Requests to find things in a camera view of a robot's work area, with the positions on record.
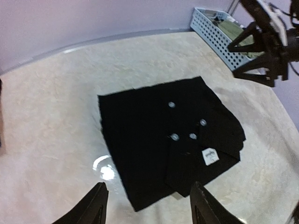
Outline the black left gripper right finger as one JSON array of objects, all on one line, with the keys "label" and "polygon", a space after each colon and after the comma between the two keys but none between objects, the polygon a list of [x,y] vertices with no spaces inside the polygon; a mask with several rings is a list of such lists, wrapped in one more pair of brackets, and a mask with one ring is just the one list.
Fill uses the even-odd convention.
[{"label": "black left gripper right finger", "polygon": [[200,183],[195,182],[190,192],[192,222],[194,224],[242,224]]}]

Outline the black trousers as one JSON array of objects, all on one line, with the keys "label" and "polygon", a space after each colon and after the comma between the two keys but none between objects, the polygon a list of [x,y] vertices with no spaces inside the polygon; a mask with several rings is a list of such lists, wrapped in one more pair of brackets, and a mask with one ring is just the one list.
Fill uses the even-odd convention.
[{"label": "black trousers", "polygon": [[141,211],[186,197],[240,161],[239,120],[201,77],[98,97],[102,134],[128,200]]}]

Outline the green cloth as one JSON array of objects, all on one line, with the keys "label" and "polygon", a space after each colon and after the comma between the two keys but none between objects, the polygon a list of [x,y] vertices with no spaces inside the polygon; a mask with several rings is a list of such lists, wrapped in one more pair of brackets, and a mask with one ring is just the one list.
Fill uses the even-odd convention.
[{"label": "green cloth", "polygon": [[[243,32],[243,28],[235,23],[227,20],[220,21],[218,23],[218,28],[227,35],[232,41]],[[253,36],[248,36],[245,40],[241,41],[237,46],[246,46],[254,43]],[[243,55],[248,58],[255,58],[262,55],[264,52],[242,52]]]}]

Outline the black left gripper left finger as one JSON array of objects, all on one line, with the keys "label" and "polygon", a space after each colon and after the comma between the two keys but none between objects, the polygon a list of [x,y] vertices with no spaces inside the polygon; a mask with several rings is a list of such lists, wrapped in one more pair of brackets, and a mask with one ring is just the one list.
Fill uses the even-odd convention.
[{"label": "black left gripper left finger", "polygon": [[68,213],[53,224],[105,224],[109,191],[97,183]]}]

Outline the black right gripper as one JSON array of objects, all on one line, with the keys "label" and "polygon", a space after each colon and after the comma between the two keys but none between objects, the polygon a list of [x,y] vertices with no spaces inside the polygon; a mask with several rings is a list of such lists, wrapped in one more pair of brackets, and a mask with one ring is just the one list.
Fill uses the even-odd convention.
[{"label": "black right gripper", "polygon": [[[283,46],[275,34],[262,32],[255,22],[250,23],[229,45],[229,52],[262,52],[262,55],[233,70],[233,76],[238,79],[248,80],[268,87],[274,87],[274,80],[281,76],[282,81],[288,80],[288,63],[291,51],[291,39],[294,30],[287,30],[287,46]],[[249,36],[253,36],[254,43],[239,46]]]}]

